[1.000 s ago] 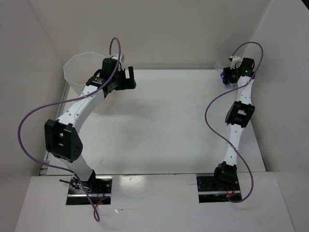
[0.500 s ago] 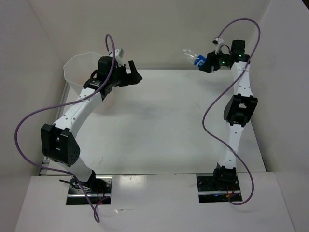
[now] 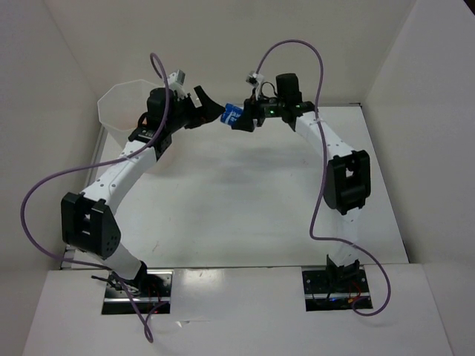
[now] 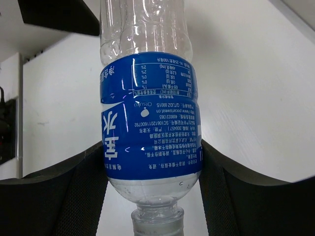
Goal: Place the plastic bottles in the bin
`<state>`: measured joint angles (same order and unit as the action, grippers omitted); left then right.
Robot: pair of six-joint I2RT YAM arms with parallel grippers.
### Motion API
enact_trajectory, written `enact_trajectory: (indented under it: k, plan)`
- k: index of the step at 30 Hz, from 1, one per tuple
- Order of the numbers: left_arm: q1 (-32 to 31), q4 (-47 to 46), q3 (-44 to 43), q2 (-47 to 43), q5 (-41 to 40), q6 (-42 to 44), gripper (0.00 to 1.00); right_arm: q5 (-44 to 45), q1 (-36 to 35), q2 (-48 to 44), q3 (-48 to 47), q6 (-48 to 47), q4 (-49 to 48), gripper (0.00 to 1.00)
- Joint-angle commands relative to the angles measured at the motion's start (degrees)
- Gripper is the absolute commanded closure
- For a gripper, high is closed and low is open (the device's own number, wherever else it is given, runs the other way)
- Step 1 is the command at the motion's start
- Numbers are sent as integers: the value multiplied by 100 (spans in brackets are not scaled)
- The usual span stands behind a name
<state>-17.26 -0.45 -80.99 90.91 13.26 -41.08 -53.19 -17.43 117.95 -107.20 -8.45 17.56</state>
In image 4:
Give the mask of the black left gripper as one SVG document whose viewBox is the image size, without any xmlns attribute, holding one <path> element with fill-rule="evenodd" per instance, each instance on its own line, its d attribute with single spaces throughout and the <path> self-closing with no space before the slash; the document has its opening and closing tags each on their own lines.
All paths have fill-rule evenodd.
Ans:
<svg viewBox="0 0 315 236">
<path fill-rule="evenodd" d="M 82 0 L 18 0 L 25 24 L 99 36 L 99 20 Z"/>
</svg>

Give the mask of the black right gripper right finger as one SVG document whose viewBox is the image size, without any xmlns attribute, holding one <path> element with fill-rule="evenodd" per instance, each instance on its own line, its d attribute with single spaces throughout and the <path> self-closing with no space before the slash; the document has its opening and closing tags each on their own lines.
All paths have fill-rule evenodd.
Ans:
<svg viewBox="0 0 315 236">
<path fill-rule="evenodd" d="M 286 182 L 253 171 L 202 141 L 199 177 L 211 236 L 312 236 L 315 179 Z"/>
</svg>

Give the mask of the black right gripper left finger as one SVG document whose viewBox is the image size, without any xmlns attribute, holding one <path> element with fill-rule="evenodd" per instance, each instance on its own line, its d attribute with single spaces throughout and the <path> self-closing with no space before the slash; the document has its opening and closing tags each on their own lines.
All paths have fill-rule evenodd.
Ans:
<svg viewBox="0 0 315 236">
<path fill-rule="evenodd" d="M 107 183 L 101 142 L 23 178 L 1 180 L 0 234 L 94 236 Z"/>
</svg>

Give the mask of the clear bottle with blue label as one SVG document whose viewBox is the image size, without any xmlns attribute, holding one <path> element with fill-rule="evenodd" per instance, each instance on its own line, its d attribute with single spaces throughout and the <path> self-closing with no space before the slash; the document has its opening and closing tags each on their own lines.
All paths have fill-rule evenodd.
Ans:
<svg viewBox="0 0 315 236">
<path fill-rule="evenodd" d="M 182 0 L 100 3 L 104 165 L 137 208 L 136 236 L 181 236 L 177 205 L 202 169 L 201 120 Z"/>
</svg>

